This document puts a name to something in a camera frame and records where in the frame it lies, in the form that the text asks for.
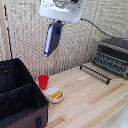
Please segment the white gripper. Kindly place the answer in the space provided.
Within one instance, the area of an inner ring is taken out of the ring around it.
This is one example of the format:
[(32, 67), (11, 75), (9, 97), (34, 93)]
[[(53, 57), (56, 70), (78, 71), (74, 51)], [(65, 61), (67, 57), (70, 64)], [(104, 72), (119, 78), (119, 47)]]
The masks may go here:
[(83, 0), (41, 0), (39, 15), (59, 20), (52, 21), (51, 26), (57, 22), (57, 35), (61, 35), (63, 22), (78, 23), (80, 21), (82, 3)]

